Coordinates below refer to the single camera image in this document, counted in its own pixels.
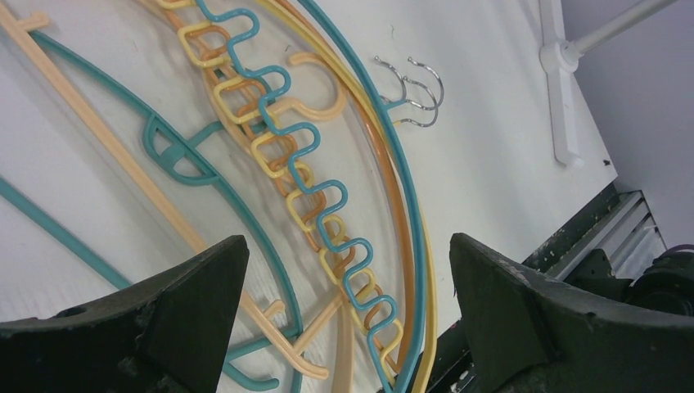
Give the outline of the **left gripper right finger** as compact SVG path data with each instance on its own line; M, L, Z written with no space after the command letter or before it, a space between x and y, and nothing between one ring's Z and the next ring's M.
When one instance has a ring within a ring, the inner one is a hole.
M693 316L594 295L450 241L462 323L483 392L690 392Z

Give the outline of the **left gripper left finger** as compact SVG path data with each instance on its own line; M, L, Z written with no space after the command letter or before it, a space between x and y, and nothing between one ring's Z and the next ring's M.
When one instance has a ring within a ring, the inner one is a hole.
M215 391L249 256L233 235L51 318L3 323L2 391Z

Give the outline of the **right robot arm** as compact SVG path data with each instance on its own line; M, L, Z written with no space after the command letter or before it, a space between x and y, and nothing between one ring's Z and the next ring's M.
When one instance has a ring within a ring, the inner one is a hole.
M693 245L683 244L666 250L637 278L617 278L605 251L591 251L565 282L610 300L691 317Z

